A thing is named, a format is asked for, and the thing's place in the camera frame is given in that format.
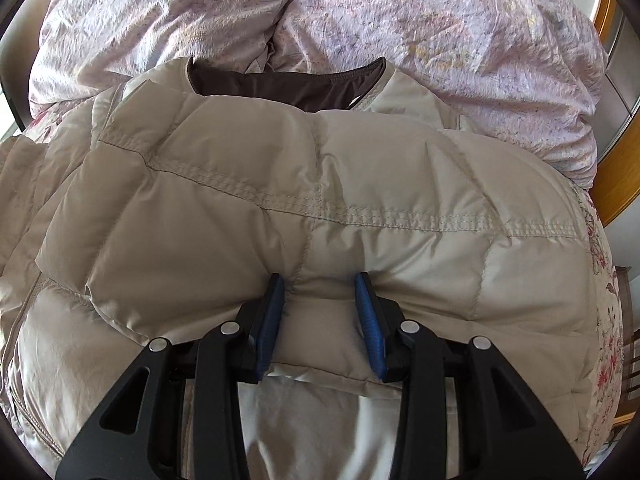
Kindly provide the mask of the beige quilted down jacket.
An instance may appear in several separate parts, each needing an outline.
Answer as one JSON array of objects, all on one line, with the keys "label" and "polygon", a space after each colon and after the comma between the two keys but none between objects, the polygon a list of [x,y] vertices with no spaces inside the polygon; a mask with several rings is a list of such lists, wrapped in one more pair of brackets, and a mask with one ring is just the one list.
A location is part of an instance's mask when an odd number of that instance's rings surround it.
[{"label": "beige quilted down jacket", "polygon": [[597,448],[598,219],[383,60],[328,76],[178,58],[1,145],[1,408],[54,474],[156,337],[198,339],[285,282],[250,472],[383,479],[400,390],[370,369],[355,278],[454,341],[491,340],[578,460]]}]

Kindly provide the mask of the floral red cream bedsheet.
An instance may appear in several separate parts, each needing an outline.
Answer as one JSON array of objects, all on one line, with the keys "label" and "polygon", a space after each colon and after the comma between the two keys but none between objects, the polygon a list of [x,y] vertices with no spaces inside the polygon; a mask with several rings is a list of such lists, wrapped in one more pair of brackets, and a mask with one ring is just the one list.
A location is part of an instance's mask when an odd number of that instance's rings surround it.
[{"label": "floral red cream bedsheet", "polygon": [[591,275],[596,294],[598,352],[590,372],[591,400],[587,412],[587,437],[582,463],[597,454],[613,427],[623,380],[624,323],[620,285],[610,244],[589,194],[572,185],[586,224]]}]

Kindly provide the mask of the wooden white headboard shelf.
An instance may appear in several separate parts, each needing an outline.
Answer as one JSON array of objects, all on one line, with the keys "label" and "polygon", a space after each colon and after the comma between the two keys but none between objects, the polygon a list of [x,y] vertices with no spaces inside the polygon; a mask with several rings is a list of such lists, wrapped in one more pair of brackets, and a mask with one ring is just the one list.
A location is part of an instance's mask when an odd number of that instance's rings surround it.
[{"label": "wooden white headboard shelf", "polygon": [[593,117],[598,173],[590,195],[608,226],[639,197],[639,35],[616,0],[599,0],[594,26],[608,62]]}]

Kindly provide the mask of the pale purple crinkled duvet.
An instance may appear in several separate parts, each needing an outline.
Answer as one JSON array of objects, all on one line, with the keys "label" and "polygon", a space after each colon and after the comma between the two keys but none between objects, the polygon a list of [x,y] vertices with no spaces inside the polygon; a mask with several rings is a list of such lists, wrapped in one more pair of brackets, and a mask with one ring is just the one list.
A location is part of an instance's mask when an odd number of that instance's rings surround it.
[{"label": "pale purple crinkled duvet", "polygon": [[38,46],[33,115],[182,56],[312,74],[386,58],[582,188],[597,173],[606,56],[572,0],[51,0]]}]

